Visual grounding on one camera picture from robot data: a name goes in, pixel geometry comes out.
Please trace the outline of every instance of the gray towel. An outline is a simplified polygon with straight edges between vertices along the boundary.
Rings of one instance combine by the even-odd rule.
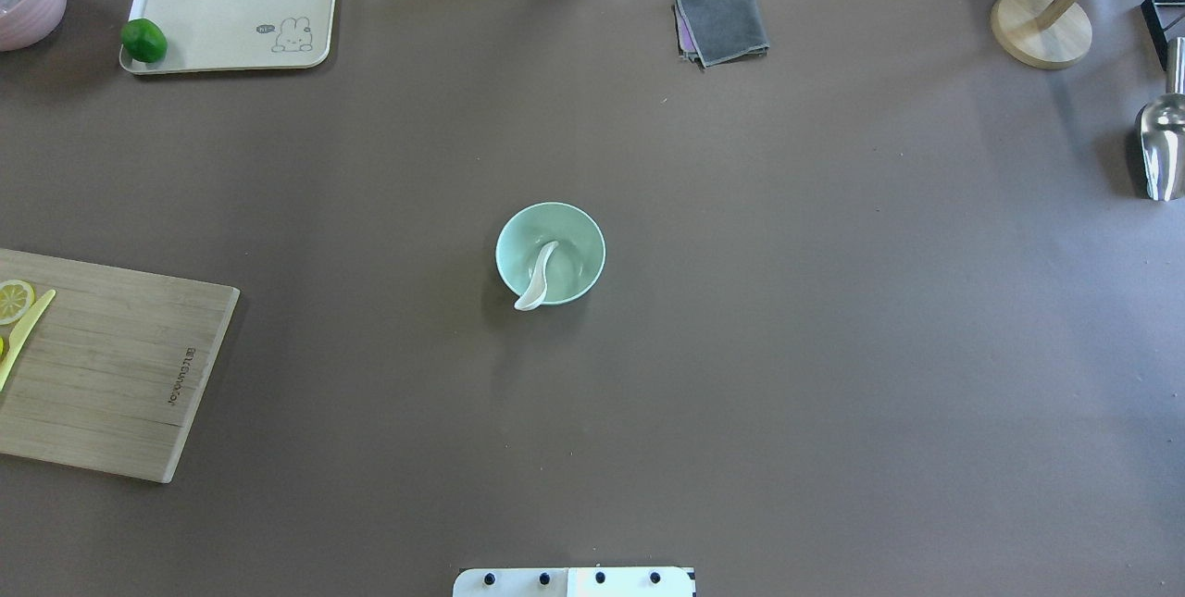
[[[677,19],[687,25],[694,53],[704,66],[766,53],[769,39],[761,23],[757,0],[674,0]]]

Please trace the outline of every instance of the white mount plate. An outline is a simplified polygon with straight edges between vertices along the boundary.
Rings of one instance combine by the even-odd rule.
[[[691,567],[466,570],[453,597],[694,597]]]
[[[165,32],[160,62],[120,65],[133,75],[205,70],[301,70],[329,56],[335,0],[133,0],[128,19]]]

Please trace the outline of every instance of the plastic knife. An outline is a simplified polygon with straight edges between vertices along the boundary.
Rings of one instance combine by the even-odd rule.
[[[20,355],[20,348],[25,346],[25,340],[28,339],[30,332],[33,330],[37,321],[41,319],[41,313],[45,313],[45,308],[53,301],[56,290],[47,290],[38,298],[33,307],[30,307],[28,313],[20,320],[17,320],[17,326],[12,328],[12,334],[8,336],[8,352],[5,353],[4,360],[0,361],[0,391],[4,391],[5,383],[8,381],[8,371],[12,370],[12,365],[17,361],[17,357]]]

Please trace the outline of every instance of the stainless steel scoop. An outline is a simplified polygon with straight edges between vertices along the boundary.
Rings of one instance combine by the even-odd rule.
[[[1167,95],[1140,109],[1140,147],[1148,197],[1168,201],[1185,193],[1185,45],[1177,37],[1168,44]]]

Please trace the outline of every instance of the rabbit cartoon print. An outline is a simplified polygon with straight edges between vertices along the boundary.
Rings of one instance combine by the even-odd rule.
[[[283,19],[271,53],[302,52],[302,50],[313,50],[313,28],[307,15],[301,15],[300,19]]]

